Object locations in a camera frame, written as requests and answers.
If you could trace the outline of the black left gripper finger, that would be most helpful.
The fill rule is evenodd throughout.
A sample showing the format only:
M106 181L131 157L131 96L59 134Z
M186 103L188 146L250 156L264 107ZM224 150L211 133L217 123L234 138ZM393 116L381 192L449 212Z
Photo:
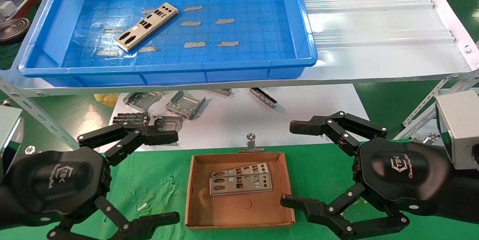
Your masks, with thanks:
M80 147L91 149L116 142L105 152L110 166L117 166L142 145L159 146L178 141L175 130L158 131L154 126L141 126L130 123L116 123L78 136Z

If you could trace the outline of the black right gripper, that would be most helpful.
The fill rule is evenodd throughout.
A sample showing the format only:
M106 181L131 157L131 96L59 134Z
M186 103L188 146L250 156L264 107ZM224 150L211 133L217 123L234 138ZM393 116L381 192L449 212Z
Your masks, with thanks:
M399 210L412 214L437 214L441 189L451 163L445 150L416 142L386 140L388 129L361 117L336 112L294 120L290 132L327 136L348 156L356 156L356 183L330 204L316 199L283 194L281 206L300 210L309 223L328 227L341 240L357 240L398 233L409 225ZM360 143L351 133L366 138ZM387 217L350 222L342 213L362 195Z

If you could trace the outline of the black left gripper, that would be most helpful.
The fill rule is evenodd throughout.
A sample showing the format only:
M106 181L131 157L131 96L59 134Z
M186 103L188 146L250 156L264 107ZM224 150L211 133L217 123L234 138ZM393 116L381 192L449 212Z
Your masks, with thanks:
M49 231L49 240L94 240L71 228L99 209L118 228L110 240L150 240L158 227L179 223L178 212L128 221L105 198L111 179L105 158L87 147L19 158L7 173L7 227L60 221Z

